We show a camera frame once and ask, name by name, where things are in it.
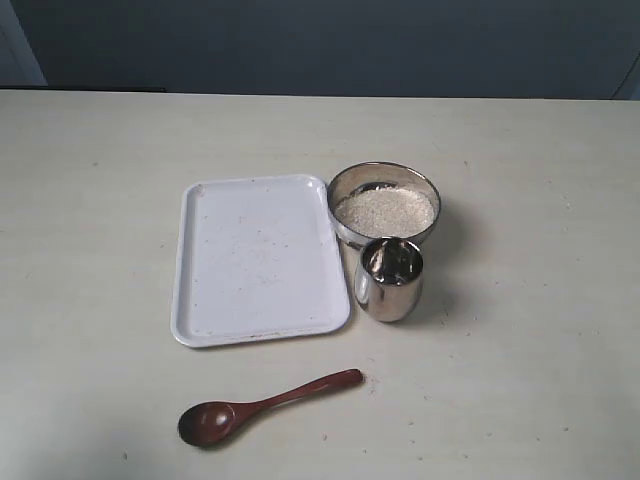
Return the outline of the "dark red wooden spoon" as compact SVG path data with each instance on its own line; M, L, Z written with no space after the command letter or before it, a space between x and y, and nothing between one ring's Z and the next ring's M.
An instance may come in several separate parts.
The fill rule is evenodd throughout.
M180 416L177 432L186 444L208 449L227 441L259 414L291 402L354 388L361 385L364 379L359 369L347 369L262 400L200 403Z

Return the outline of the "steel bowl with rice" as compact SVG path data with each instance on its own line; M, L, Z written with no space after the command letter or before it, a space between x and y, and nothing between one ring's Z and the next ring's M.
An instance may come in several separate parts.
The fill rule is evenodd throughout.
M338 173L327 203L339 239L356 249L379 237L419 245L434 230L441 196L425 175L391 162L365 162Z

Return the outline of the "white rectangular plastic tray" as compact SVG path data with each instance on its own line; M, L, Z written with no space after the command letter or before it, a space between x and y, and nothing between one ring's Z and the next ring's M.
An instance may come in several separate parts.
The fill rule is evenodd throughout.
M182 197L170 329L189 348L322 335L351 314L326 185L199 182Z

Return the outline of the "shiny steel cup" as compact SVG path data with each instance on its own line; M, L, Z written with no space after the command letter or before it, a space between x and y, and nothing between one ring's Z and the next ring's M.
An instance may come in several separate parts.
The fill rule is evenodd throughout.
M360 251L354 276L358 305L371 318L393 323L407 317L422 292L424 259L407 239L381 237Z

